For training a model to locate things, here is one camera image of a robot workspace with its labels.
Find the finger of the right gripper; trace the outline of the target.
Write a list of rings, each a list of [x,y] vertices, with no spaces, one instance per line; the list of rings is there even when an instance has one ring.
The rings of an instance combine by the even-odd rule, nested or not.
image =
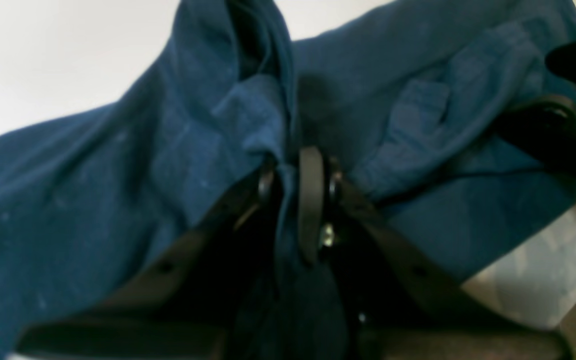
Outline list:
[[[545,66],[576,88],[576,41],[551,50]],[[493,129],[545,166],[576,179],[576,104],[571,98],[544,95],[516,105],[494,121]]]

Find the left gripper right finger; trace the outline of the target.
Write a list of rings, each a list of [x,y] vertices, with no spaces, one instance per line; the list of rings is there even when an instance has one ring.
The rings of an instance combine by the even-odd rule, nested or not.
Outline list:
[[[390,227],[315,146],[299,152],[298,246],[329,265],[356,360],[570,360],[553,330],[519,325],[469,296]]]

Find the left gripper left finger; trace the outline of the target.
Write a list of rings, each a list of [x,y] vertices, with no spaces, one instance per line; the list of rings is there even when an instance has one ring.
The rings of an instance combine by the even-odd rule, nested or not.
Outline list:
[[[28,328],[19,360],[223,360],[256,276],[270,266],[275,162],[230,187],[199,224],[93,307]]]

